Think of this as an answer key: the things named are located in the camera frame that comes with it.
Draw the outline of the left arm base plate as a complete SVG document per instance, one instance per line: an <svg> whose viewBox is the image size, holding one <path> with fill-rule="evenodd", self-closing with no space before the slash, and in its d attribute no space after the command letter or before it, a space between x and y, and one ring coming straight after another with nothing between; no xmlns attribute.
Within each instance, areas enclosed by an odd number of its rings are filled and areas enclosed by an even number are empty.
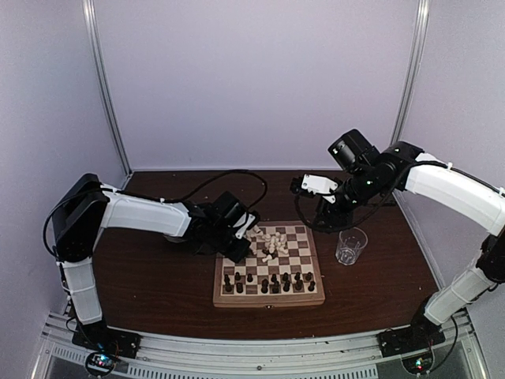
<svg viewBox="0 0 505 379"><path fill-rule="evenodd" d="M89 350L103 351L123 358L135 358L140 346L141 336L106 328L104 330L85 329L74 333L72 343Z"/></svg>

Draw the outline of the dark rook corner piece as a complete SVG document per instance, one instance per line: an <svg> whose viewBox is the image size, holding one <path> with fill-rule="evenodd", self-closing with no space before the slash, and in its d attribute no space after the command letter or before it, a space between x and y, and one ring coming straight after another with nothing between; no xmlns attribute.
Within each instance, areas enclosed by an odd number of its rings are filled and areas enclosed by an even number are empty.
<svg viewBox="0 0 505 379"><path fill-rule="evenodd" d="M226 282L224 285L224 293L229 295L234 292L234 286L231 283Z"/></svg>

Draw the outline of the clear plastic cup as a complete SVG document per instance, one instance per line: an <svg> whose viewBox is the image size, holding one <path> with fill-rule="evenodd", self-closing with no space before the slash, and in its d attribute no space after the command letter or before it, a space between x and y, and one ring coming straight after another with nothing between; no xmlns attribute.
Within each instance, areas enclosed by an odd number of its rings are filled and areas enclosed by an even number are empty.
<svg viewBox="0 0 505 379"><path fill-rule="evenodd" d="M368 236L362 229L340 231L335 258L342 265L354 265L367 245Z"/></svg>

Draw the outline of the dark tall king piece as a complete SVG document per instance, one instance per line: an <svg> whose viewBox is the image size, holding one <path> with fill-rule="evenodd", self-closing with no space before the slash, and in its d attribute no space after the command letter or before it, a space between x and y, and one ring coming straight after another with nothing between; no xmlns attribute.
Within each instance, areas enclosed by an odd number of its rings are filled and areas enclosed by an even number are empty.
<svg viewBox="0 0 505 379"><path fill-rule="evenodd" d="M271 286L271 293L272 294L278 294L279 293L279 282L274 282Z"/></svg>

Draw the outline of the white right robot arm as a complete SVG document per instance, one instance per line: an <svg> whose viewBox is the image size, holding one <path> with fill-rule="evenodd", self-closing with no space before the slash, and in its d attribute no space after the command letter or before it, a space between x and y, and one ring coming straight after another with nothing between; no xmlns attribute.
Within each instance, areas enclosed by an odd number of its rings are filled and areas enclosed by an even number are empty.
<svg viewBox="0 0 505 379"><path fill-rule="evenodd" d="M303 177L301 188L319 195L323 206L313 229L343 231L353 226L351 214L378 194L395 190L427 197L483 227L487 238L481 255L451 285L437 291L405 330L408 346L423 347L435 328L485 291L504 282L504 190L444 163L422 148L397 141L380 152L356 129L328 149L349 174L342 183L317 175Z"/></svg>

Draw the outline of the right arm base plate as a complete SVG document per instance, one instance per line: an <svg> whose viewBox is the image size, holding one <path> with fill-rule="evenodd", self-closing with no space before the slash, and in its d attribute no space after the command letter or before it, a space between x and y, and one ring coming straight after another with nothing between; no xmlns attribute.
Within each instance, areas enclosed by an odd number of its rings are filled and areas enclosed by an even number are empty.
<svg viewBox="0 0 505 379"><path fill-rule="evenodd" d="M380 332L377 340L381 354L386 358L429 349L433 345L445 342L446 337L439 329L425 331L419 327L408 326Z"/></svg>

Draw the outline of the dark piece queen file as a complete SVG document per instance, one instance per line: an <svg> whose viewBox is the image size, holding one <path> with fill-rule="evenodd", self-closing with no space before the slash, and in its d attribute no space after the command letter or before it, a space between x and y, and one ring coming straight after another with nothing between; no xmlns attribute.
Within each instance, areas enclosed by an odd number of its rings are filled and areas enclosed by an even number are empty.
<svg viewBox="0 0 505 379"><path fill-rule="evenodd" d="M269 292L269 280L268 279L262 280L260 290L263 294L267 294Z"/></svg>

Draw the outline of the wooden chess board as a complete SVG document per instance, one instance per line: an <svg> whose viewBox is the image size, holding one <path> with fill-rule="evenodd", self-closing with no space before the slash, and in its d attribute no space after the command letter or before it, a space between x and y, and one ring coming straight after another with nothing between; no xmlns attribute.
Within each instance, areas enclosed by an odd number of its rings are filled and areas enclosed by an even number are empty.
<svg viewBox="0 0 505 379"><path fill-rule="evenodd" d="M219 308L279 308L296 306L319 306L325 301L324 285L316 252L312 230L300 221L265 221L248 231L245 237L251 242L247 257L238 263L217 255L215 260L215 275L213 289L213 305ZM262 258L267 254L273 260L266 263ZM236 292L234 274L241 273L244 291ZM291 282L290 290L283 291L282 274L287 272ZM301 291L294 288L296 272L301 273L304 287ZM310 282L305 280L305 274L313 274L316 282L314 291L309 291ZM256 284L248 285L246 276L251 273L256 276ZM271 275L277 275L279 293L271 293ZM224 293L224 276L230 277L234 286L232 294ZM269 280L269 292L261 292L261 282Z"/></svg>

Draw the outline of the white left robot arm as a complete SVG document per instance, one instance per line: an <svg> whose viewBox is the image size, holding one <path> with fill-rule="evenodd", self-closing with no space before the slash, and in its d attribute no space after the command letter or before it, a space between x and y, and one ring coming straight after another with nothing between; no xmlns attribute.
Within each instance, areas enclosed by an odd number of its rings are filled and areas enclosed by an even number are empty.
<svg viewBox="0 0 505 379"><path fill-rule="evenodd" d="M198 242L234 262L247 256L247 231L260 216L251 212L232 193L214 202L194 204L187 200L133 195L102 183L96 174L84 174L54 207L48 221L53 225L54 247L82 336L97 351L114 342L103 324L103 312L92 267L92 254L101 231L109 228L148 231L174 243Z"/></svg>

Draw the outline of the aluminium frame post left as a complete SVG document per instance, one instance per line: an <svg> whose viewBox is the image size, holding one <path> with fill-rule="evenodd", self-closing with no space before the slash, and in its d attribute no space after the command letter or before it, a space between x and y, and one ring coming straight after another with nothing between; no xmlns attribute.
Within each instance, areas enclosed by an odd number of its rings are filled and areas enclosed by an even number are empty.
<svg viewBox="0 0 505 379"><path fill-rule="evenodd" d="M92 57L95 72L99 84L99 94L105 112L107 125L110 130L113 145L122 165L125 176L130 176L133 171L125 150L125 145L118 126L118 120L114 109L110 86L107 80L106 67L103 60L103 52L99 38L99 27L96 18L95 2L84 0L82 2L84 21L88 30L88 38L92 49Z"/></svg>

